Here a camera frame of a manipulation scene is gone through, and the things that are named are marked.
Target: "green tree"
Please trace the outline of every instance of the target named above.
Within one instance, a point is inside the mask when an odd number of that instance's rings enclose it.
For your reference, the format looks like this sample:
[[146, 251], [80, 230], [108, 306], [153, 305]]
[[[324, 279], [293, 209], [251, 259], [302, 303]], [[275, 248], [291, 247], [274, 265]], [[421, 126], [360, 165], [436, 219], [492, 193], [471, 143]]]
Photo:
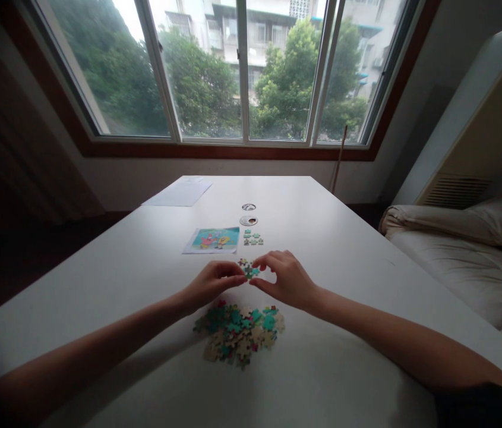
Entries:
[[358, 64], [362, 52], [358, 46], [358, 28], [350, 18], [346, 18], [340, 25], [320, 127], [320, 132], [330, 140], [341, 140], [346, 124], [348, 134], [357, 137], [359, 126], [364, 120], [367, 100], [350, 95], [359, 81]]
[[302, 140], [312, 97], [320, 38], [308, 21], [297, 21], [286, 50], [270, 45], [263, 75], [255, 84], [258, 106], [253, 137]]
[[115, 134], [169, 135], [146, 46], [112, 0], [50, 0], [68, 43]]
[[203, 51], [195, 37], [183, 36], [177, 28], [160, 31], [159, 37], [182, 132], [240, 138], [237, 86], [229, 64]]
[[[297, 21], [288, 34], [283, 53], [272, 45], [267, 64], [255, 85], [258, 105], [251, 106], [251, 135], [267, 139], [304, 139], [318, 61], [320, 34], [310, 22]], [[340, 139], [346, 123], [355, 133], [364, 119], [366, 100], [351, 92], [358, 84], [357, 26], [342, 22], [326, 96], [321, 133]]]

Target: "black sleeve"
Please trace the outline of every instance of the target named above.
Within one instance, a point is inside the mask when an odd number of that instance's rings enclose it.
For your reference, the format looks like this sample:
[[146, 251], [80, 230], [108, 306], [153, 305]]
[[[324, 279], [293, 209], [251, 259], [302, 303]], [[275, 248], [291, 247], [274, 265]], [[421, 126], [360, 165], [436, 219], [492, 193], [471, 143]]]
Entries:
[[435, 406], [439, 428], [502, 427], [502, 386], [494, 383], [435, 394]]

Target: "curtain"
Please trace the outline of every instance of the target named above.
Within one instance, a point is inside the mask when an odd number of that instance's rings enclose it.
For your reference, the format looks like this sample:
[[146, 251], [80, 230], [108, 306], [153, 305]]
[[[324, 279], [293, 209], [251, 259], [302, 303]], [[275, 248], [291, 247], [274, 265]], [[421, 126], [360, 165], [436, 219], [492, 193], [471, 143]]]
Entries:
[[0, 177], [41, 221], [58, 225], [105, 212], [1, 60]]

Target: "table surface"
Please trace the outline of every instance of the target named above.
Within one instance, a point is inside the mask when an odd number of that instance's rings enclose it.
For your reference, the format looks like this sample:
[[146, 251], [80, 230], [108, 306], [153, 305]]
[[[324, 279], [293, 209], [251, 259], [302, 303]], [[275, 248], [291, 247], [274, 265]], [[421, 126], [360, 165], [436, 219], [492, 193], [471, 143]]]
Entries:
[[[143, 206], [0, 307], [0, 375], [188, 284], [212, 259], [289, 249], [319, 285], [437, 330], [502, 369], [502, 335], [310, 177], [206, 177], [193, 207]], [[264, 246], [182, 255], [196, 228], [251, 227]], [[203, 360], [198, 311], [63, 406], [47, 426], [435, 426], [430, 394], [364, 341], [276, 304], [286, 330], [245, 371]]]

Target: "left hand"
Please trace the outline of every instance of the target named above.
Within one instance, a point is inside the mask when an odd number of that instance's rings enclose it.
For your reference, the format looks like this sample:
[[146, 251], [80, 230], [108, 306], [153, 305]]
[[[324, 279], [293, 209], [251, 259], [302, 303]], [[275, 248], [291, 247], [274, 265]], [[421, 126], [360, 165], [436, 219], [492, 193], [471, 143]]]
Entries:
[[235, 262], [214, 260], [203, 268], [181, 294], [189, 303], [191, 310], [196, 311], [211, 303], [227, 289], [245, 282], [247, 282], [245, 272]]

